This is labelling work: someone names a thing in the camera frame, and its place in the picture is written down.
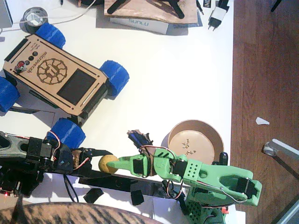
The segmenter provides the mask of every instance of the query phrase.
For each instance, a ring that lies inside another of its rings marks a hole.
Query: black tripod leg
[[[173,7],[174,11],[178,14],[178,17],[180,19],[183,19],[185,17],[185,15],[184,15],[183,11],[181,10],[181,8],[178,6],[178,3],[176,2],[176,0],[170,0],[168,2],[171,5],[171,7]]]
[[[116,11],[116,9],[118,9],[119,6],[121,6],[123,3],[125,3],[125,1],[126,0],[116,0],[116,2],[113,3],[109,9],[107,9],[107,13],[108,14],[114,13]]]
[[[275,2],[275,4],[273,5],[273,7],[272,7],[272,9],[271,9],[271,12],[274,12],[274,10],[277,8],[277,6],[280,4],[281,1],[282,1],[282,0],[277,0],[277,1]]]

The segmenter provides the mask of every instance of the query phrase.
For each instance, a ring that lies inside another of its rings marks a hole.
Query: green robotic arm
[[[190,186],[185,200],[191,224],[224,224],[223,208],[234,203],[257,206],[262,185],[251,171],[222,165],[207,165],[177,156],[171,150],[140,146],[140,154],[119,158],[108,167],[126,169],[132,175],[159,175],[164,180]]]

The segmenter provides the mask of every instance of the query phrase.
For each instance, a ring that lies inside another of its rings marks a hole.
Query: power adapter
[[[214,27],[213,31],[220,26],[225,14],[228,12],[228,0],[220,0],[209,18],[209,28]]]

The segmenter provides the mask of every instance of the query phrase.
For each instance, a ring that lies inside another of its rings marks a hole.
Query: yellow ball
[[[118,169],[107,166],[108,162],[119,161],[114,155],[104,155],[99,161],[99,169],[104,173],[114,174]]]

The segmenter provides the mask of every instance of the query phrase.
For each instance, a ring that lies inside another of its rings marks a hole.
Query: black wire
[[[77,201],[75,201],[74,198],[71,196],[71,193],[70,193],[70,190],[69,190],[69,187],[68,187],[68,184],[67,184],[67,183],[69,183],[69,185],[70,185],[72,191],[73,191],[74,194],[75,194],[75,197],[76,197]],[[64,174],[64,184],[65,184],[66,191],[67,191],[67,193],[68,193],[70,199],[71,199],[73,202],[79,202],[78,195],[77,195],[75,189],[73,188],[73,186],[72,186],[72,184],[71,184],[69,178],[68,178],[67,175],[65,175],[65,174]]]
[[[207,219],[208,219],[208,218],[212,218],[212,217],[215,217],[215,216],[213,216],[213,215],[210,215],[210,216],[206,217],[206,219],[205,219],[205,221],[204,221],[204,223],[203,223],[203,224],[205,224],[205,222],[207,221]]]

